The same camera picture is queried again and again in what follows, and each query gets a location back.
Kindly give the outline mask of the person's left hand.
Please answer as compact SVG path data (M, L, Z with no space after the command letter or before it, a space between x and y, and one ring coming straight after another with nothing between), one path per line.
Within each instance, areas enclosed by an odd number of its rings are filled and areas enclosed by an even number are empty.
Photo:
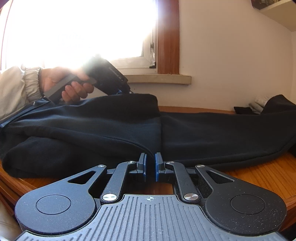
M82 71L62 67L43 68L38 76L41 95L58 102L79 102L94 91L89 77Z

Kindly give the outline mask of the person's left forearm grey sleeve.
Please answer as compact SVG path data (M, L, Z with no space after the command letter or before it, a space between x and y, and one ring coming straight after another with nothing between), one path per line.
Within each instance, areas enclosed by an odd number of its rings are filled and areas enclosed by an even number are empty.
M1 120L42 97L39 87L41 68L11 67L1 71Z

